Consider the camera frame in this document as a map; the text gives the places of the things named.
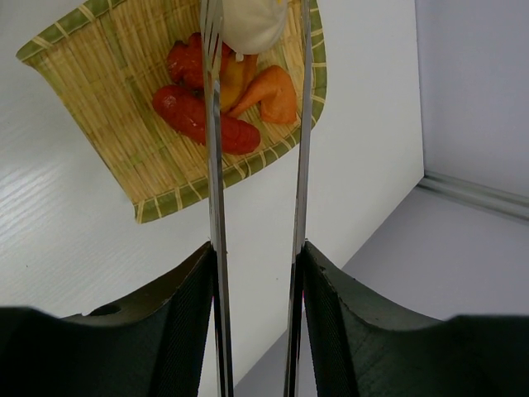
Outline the red sausage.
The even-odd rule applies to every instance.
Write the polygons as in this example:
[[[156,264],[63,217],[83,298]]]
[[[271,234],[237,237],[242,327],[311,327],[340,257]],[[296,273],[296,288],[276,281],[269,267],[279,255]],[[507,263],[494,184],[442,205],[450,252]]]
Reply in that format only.
[[[206,145],[206,106],[202,99],[189,90],[166,85],[152,98],[153,109],[175,131]],[[222,152],[229,155],[246,155],[260,144],[260,132],[248,122],[221,115]]]

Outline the red chicken wing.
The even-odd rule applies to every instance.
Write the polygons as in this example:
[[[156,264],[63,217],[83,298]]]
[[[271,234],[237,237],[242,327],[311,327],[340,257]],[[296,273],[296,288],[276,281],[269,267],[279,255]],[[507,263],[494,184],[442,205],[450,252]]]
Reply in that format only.
[[[169,77],[174,83],[192,90],[202,90],[204,83],[201,33],[194,32],[187,42],[176,41],[165,63]]]

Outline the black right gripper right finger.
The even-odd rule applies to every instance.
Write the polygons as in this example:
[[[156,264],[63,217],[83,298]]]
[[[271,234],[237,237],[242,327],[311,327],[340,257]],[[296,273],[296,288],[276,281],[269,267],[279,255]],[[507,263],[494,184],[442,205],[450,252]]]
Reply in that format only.
[[[320,396],[525,396],[528,319],[404,308],[303,251],[304,298]]]

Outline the brown roasted potato piece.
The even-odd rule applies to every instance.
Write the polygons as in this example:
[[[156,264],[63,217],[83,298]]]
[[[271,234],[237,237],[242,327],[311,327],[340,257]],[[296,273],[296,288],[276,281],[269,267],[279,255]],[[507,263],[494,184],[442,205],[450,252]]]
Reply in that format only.
[[[241,61],[236,53],[230,53],[223,61],[220,73],[221,112],[229,112],[235,107],[247,90],[257,70],[258,55],[244,55]]]

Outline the orange fried dumpling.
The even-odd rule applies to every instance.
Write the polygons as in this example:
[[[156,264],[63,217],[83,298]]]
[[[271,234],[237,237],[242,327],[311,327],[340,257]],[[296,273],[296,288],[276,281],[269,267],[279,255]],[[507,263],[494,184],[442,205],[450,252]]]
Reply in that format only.
[[[297,94],[290,75],[280,66],[262,70],[249,84],[236,106],[228,112],[239,117],[260,105],[260,118],[275,124],[293,124],[297,120]]]

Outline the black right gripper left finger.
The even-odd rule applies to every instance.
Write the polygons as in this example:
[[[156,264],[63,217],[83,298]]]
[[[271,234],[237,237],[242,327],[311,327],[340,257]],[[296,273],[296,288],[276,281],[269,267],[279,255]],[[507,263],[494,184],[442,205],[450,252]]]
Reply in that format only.
[[[212,248],[93,310],[1,310],[4,396],[195,396],[212,304]]]

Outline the white egg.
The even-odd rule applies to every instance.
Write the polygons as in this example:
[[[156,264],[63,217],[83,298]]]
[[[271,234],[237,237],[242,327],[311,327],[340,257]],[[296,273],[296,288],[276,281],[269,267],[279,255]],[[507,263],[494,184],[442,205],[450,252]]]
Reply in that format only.
[[[222,6],[222,39],[238,54],[263,53],[283,35],[287,1],[226,0]]]

